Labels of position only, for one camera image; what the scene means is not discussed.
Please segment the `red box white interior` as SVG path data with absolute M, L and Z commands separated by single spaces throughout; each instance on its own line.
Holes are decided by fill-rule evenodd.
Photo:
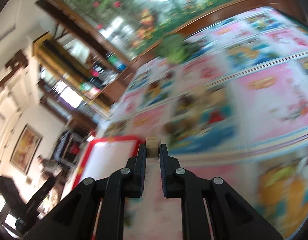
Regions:
M 109 177 L 114 171 L 126 166 L 130 157 L 137 155 L 144 139 L 136 135 L 96 138 L 89 142 L 73 183 L 75 188 L 85 178 L 95 180 Z

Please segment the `colourful fruit pattern tablecloth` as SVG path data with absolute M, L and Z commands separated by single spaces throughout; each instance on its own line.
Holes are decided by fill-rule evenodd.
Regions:
M 189 36 L 199 51 L 141 66 L 105 137 L 158 137 L 198 177 L 223 178 L 285 239 L 308 218 L 308 26 L 271 7 Z

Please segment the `green plastic bottle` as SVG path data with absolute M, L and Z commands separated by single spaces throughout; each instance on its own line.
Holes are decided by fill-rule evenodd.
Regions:
M 110 64 L 112 64 L 117 71 L 122 72 L 123 70 L 126 69 L 126 65 L 117 58 L 115 53 L 107 53 L 106 54 L 107 60 Z

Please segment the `green bok choy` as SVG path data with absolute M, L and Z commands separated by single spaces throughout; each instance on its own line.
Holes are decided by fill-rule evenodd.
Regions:
M 180 34 L 169 34 L 155 48 L 155 54 L 166 59 L 170 64 L 181 64 L 200 51 L 196 42 L 187 42 Z

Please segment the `floral glass partition screen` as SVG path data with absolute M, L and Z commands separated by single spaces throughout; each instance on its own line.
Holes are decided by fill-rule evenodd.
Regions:
M 161 37 L 234 0 L 49 0 L 132 60 Z

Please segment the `framed wall painting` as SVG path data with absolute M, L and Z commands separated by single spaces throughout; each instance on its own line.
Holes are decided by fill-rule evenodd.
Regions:
M 12 152 L 10 163 L 23 174 L 28 174 L 34 155 L 43 136 L 26 124 Z

